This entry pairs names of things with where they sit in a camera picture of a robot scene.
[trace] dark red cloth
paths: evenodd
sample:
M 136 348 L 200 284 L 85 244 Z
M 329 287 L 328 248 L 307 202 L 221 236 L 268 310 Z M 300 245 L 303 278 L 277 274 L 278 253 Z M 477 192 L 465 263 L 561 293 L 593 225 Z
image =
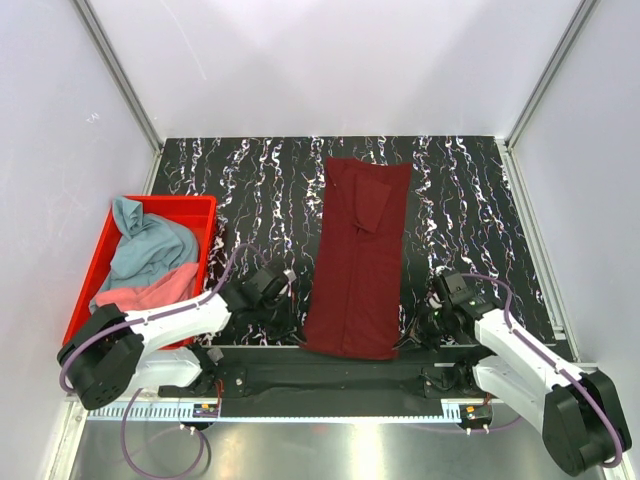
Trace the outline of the dark red cloth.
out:
M 376 360 L 396 356 L 411 168 L 327 159 L 322 235 L 304 324 L 308 350 Z

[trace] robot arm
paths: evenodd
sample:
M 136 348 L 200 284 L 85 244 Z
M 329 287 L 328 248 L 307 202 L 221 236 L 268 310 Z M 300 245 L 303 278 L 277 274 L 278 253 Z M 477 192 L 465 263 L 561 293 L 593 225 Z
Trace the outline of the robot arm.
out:
M 244 281 L 225 285 L 219 293 L 207 291 L 166 307 L 121 312 L 114 304 L 105 305 L 62 348 L 58 363 L 87 410 L 102 408 L 141 387 L 191 386 L 207 391 L 215 372 L 202 349 L 195 345 L 161 349 L 195 335 L 220 332 L 230 321 L 268 320 L 294 279 L 293 272 L 276 262 Z M 115 331 L 95 340 L 110 329 Z
M 462 366 L 471 375 L 460 378 L 500 398 L 527 420 L 566 473 L 578 475 L 616 453 L 616 440 L 581 390 L 606 415 L 622 451 L 631 448 L 620 400 L 609 377 L 600 371 L 586 374 L 553 353 L 504 310 L 478 296 L 461 274 L 439 275 L 433 286 L 437 302 L 423 320 L 423 332 L 463 334 L 486 347 L 484 358 Z

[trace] light blue cloth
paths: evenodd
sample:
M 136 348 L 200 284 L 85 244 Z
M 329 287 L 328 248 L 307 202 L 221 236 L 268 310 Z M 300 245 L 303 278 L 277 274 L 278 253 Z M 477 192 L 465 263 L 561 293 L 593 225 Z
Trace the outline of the light blue cloth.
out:
M 198 261 L 198 241 L 188 228 L 158 215 L 144 214 L 142 203 L 124 197 L 113 200 L 112 211 L 122 238 L 100 292 L 148 287 L 170 270 Z M 89 309 L 96 309 L 94 300 Z

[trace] red plastic bin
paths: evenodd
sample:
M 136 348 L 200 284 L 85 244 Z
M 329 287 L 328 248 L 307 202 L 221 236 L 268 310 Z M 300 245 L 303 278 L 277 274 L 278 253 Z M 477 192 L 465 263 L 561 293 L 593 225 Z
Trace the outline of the red plastic bin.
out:
M 144 213 L 155 213 L 168 220 L 184 225 L 193 232 L 198 240 L 200 248 L 198 254 L 198 274 L 196 276 L 196 286 L 193 296 L 202 293 L 204 278 L 207 274 L 207 257 L 209 245 L 215 233 L 216 219 L 216 199 L 212 196 L 173 196 L 173 195 L 150 195 L 150 196 L 127 196 L 131 200 L 142 202 Z M 120 241 L 120 231 L 113 220 L 111 209 L 102 229 L 98 246 L 91 259 L 89 271 L 84 279 L 80 296 L 73 310 L 73 316 L 69 322 L 67 333 L 64 335 L 65 345 L 76 332 L 89 319 L 89 302 L 98 293 L 107 274 L 111 270 L 111 259 L 116 252 L 116 246 Z M 167 348 L 178 348 L 190 343 L 190 339 L 173 344 Z

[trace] black marbled surface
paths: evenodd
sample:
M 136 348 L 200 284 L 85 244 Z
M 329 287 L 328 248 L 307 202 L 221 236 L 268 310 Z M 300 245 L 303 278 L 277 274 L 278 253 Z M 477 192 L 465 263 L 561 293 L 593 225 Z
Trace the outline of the black marbled surface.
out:
M 492 137 L 190 138 L 167 140 L 154 194 L 214 195 L 218 229 L 212 246 L 213 284 L 232 248 L 249 242 L 267 257 L 279 255 L 298 280 L 298 320 L 310 302 L 322 222 L 323 161 L 412 162 L 404 237 L 400 329 L 444 267 L 499 277 L 512 285 L 512 312 L 540 340 L 553 340 L 542 293 Z M 247 272 L 252 255 L 238 261 Z M 491 285 L 486 294 L 504 299 Z M 267 344 L 260 329 L 203 343 Z

